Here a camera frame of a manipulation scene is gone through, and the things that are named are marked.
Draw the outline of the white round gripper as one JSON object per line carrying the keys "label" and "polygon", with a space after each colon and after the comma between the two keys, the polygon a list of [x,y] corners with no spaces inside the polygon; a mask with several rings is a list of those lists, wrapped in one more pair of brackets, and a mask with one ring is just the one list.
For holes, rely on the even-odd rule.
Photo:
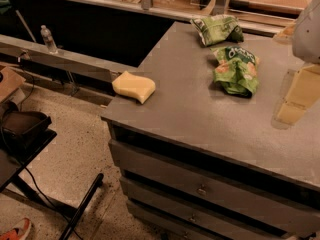
{"label": "white round gripper", "polygon": [[293,55],[307,63],[288,70],[281,88],[275,120],[297,123],[320,99],[320,0],[312,0],[296,20],[292,37]]}

